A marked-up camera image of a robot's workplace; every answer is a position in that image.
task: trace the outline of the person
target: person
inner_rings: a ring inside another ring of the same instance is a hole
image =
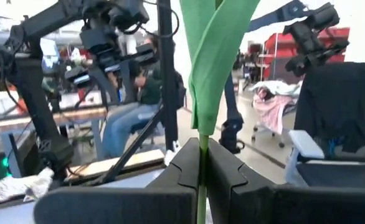
[[[152,44],[155,55],[158,55],[158,39],[151,35],[146,43]],[[107,124],[103,132],[103,148],[106,157],[120,157],[126,147],[131,128],[143,122],[142,116],[155,114],[159,109],[161,99],[161,84],[159,61],[149,68],[140,69],[134,63],[139,75],[134,80],[137,89],[137,102],[117,106],[110,110]]]

